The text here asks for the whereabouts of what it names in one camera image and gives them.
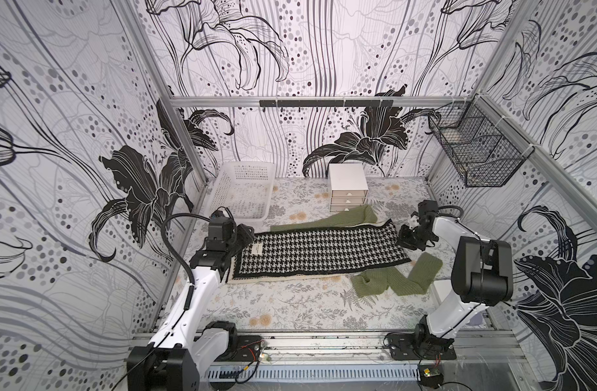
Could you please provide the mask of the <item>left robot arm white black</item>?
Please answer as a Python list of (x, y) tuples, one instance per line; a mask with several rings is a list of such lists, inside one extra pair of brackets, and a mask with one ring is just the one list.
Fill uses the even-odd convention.
[(236, 223), (221, 206), (205, 221), (208, 234), (202, 247), (186, 262), (167, 236), (175, 213), (162, 224), (161, 235), (170, 254), (184, 267), (188, 282), (163, 325), (145, 346), (132, 349), (122, 377), (129, 390), (196, 390), (210, 365), (237, 350), (234, 324), (212, 323), (201, 335), (197, 329), (210, 299), (220, 288), (234, 257), (254, 240), (254, 229)]

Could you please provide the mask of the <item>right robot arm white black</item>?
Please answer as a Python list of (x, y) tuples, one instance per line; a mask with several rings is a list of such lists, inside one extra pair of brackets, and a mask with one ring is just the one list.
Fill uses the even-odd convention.
[(451, 291), (438, 308), (416, 326), (412, 346), (419, 355), (443, 353), (456, 334), (476, 314), (513, 296), (511, 245), (489, 239), (444, 213), (435, 200), (423, 200), (412, 213), (418, 225), (404, 225), (398, 244), (405, 249), (425, 250), (428, 243), (443, 241), (455, 251), (451, 270)]

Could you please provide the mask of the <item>black white patterned knit scarf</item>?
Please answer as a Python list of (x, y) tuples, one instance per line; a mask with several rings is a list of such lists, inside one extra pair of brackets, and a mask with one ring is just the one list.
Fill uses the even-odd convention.
[(410, 261), (391, 220), (264, 232), (233, 259), (228, 283), (345, 275)]

